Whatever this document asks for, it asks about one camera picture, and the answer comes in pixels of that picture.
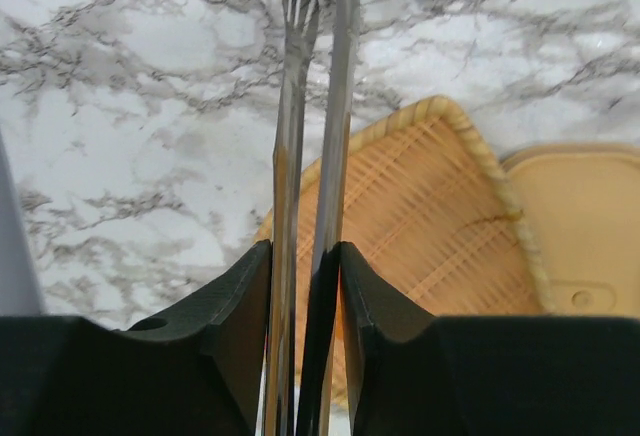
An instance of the bamboo tray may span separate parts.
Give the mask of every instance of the bamboo tray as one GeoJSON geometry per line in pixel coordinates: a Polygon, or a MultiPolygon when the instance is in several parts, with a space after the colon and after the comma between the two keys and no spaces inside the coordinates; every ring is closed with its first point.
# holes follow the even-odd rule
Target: bamboo tray
{"type": "MultiPolygon", "coordinates": [[[[296,376],[300,376],[320,160],[302,174],[296,376]]],[[[255,239],[271,237],[272,214],[255,239]]],[[[349,141],[344,241],[434,314],[540,314],[547,278],[522,209],[494,154],[453,101],[436,96],[349,141]]],[[[338,306],[332,400],[346,405],[338,306]]]]}

